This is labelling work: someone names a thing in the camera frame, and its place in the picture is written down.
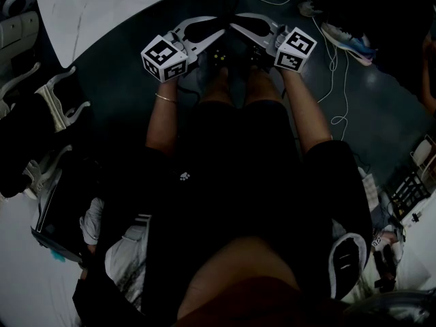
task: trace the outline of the white chair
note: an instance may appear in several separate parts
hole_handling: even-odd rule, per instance
[[[61,157],[68,151],[72,151],[73,147],[71,145],[67,145],[61,151],[59,151],[55,156],[48,153],[41,162],[36,162],[35,160],[31,160],[23,172],[30,177],[32,183],[25,189],[25,193],[34,200],[38,200],[40,198],[41,191],[48,184],[48,181],[53,177],[57,166],[59,164],[59,160]]]
[[[0,120],[8,115],[11,111],[11,108],[4,102],[3,98],[5,95],[13,90],[17,84],[22,82],[24,79],[27,79],[30,75],[35,73],[41,67],[41,63],[37,62],[27,73],[21,74],[16,78],[13,78],[9,82],[5,83],[0,89]]]
[[[82,110],[91,106],[90,102],[82,103],[77,110],[70,109],[65,114],[63,113],[61,101],[55,95],[55,85],[64,78],[71,76],[76,71],[76,67],[72,67],[68,72],[53,76],[44,86],[36,90],[47,102],[50,112],[53,116],[54,128],[56,132],[62,131],[72,125],[78,119]]]
[[[418,176],[421,178],[422,182],[424,182],[428,176],[436,182],[432,173],[432,164],[436,160],[436,143],[428,134],[425,135],[424,140],[418,145],[416,150],[410,152],[410,157],[421,171]]]

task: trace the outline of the gray floor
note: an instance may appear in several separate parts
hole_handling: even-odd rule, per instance
[[[232,0],[225,0],[227,5]],[[299,27],[318,41],[302,73],[315,98],[330,89],[329,59],[324,40],[310,18],[299,15],[296,5],[303,0],[277,7],[256,0],[240,0],[237,12],[265,14],[278,23]],[[123,129],[136,139],[144,139],[158,82],[144,70],[141,50],[157,35],[163,35],[186,18],[222,13],[223,0],[166,0],[130,18],[105,35],[76,62],[78,79],[84,95],[92,102],[92,132],[99,142],[110,130]],[[244,44],[234,37],[231,47],[242,53]],[[345,114],[343,82],[345,54],[339,52],[339,66],[334,76],[334,89],[325,99],[322,110],[328,120]],[[272,71],[277,88],[283,83]],[[199,89],[195,72],[181,80],[181,85]],[[245,92],[240,80],[232,83],[236,105]],[[377,184],[383,184],[394,167],[408,158],[419,139],[434,123],[416,98],[400,87],[396,80],[372,65],[363,67],[349,58],[346,93],[349,103],[348,128],[344,141],[361,160],[371,164]],[[195,96],[182,94],[181,123]],[[332,134],[340,139],[343,124],[332,126]]]

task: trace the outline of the shoe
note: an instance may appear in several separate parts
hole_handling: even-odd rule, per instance
[[[219,40],[212,44],[208,50],[198,55],[197,82],[201,91],[220,73],[221,69],[229,68],[233,56],[230,55],[225,42]]]
[[[325,22],[321,25],[321,32],[328,41],[341,50],[348,51],[360,64],[364,66],[372,64],[375,50],[369,47],[371,44],[365,34],[362,37],[353,37],[342,28]]]
[[[367,261],[367,245],[361,235],[347,233],[337,240],[328,258],[330,297],[340,300],[355,286]]]
[[[323,10],[320,10],[313,1],[305,1],[304,3],[298,4],[298,10],[300,11],[300,14],[304,17],[315,17],[318,14],[324,13]]]
[[[265,50],[258,46],[248,46],[237,65],[239,76],[244,81],[248,81],[253,66],[269,73],[274,66],[274,60],[269,54],[266,54]]]

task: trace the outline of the black shorts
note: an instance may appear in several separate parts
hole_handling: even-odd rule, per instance
[[[367,198],[348,145],[321,143],[300,161],[289,117],[278,102],[243,109],[200,104],[181,134],[177,161],[153,149],[129,154],[122,169],[127,175],[117,176],[123,183],[113,183],[112,199],[105,203],[96,264],[75,294],[90,326],[97,325],[92,319],[175,323],[197,270],[238,236],[262,238],[290,266],[302,291],[323,296],[330,295],[332,219],[371,248]],[[129,227],[127,212],[153,216],[142,296],[146,317],[126,304],[104,272],[106,250]],[[98,310],[91,300],[106,308]]]
[[[197,193],[205,183],[265,194],[295,180],[300,169],[286,109],[270,100],[242,109],[221,102],[200,104],[179,148],[178,167],[181,174],[189,174],[189,180],[180,184],[188,194]]]

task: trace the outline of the white wall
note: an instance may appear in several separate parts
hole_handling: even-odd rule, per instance
[[[419,222],[411,221],[412,213],[419,216]],[[433,192],[422,205],[417,205],[402,223],[406,229],[406,246],[431,274],[421,289],[436,287],[436,193]]]
[[[73,326],[81,269],[55,260],[31,235],[36,203],[18,195],[0,204],[0,321],[6,327]]]

